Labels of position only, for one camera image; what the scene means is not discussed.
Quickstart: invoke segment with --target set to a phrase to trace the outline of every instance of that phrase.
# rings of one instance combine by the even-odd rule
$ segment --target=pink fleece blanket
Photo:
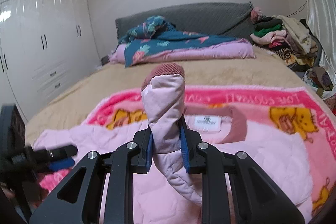
[[[125,47],[126,44],[118,46],[117,50],[109,56],[110,63],[125,63]],[[224,42],[205,48],[163,51],[158,54],[144,56],[140,58],[137,63],[230,58],[255,58],[251,43],[247,39],[241,38],[236,41]]]

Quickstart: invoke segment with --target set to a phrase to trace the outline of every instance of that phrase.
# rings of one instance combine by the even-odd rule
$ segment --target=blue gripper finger
[[[185,170],[189,172],[190,169],[189,150],[183,126],[180,127],[180,139],[181,139],[181,152],[182,152],[183,165]]]
[[[69,158],[66,158],[66,159],[63,159],[63,160],[58,160],[58,161],[55,161],[55,162],[51,163],[48,166],[48,168],[51,171],[56,172],[58,170],[69,168],[69,167],[74,166],[74,165],[75,165],[75,161],[73,160],[73,158],[69,157]]]
[[[152,166],[152,158],[153,158],[153,134],[150,134],[148,147],[147,147],[147,154],[146,154],[146,169],[149,172],[149,169]]]

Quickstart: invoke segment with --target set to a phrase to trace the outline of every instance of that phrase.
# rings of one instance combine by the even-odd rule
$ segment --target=pink knit cuff
[[[175,75],[179,74],[184,78],[184,69],[182,66],[176,63],[167,63],[156,66],[151,73],[146,77],[145,81],[142,83],[141,91],[149,85],[152,78],[160,75]]]

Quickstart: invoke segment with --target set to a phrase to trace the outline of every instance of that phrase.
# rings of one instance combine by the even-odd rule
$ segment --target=patterned fabric
[[[140,63],[145,56],[176,49],[206,48],[223,42],[236,41],[235,37],[176,31],[164,17],[152,16],[142,25],[129,29],[120,43],[125,47],[125,67]]]
[[[262,48],[277,54],[293,71],[306,71],[314,65],[314,57],[302,55],[301,53],[292,50],[289,44],[285,41],[279,43],[275,47],[270,47],[270,45],[271,44],[263,45]]]
[[[119,39],[118,45],[128,43],[135,38],[151,39],[155,33],[174,30],[175,26],[167,22],[164,17],[152,16],[147,18],[144,23],[129,29],[126,34]]]

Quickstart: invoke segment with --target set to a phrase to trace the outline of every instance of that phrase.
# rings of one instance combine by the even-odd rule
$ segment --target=pile of clothes
[[[302,79],[336,116],[336,89],[324,68],[313,67],[306,71]]]
[[[255,30],[251,39],[259,47],[277,54],[293,71],[313,67],[318,47],[300,21],[282,15],[266,17],[258,7],[251,12],[251,20]]]

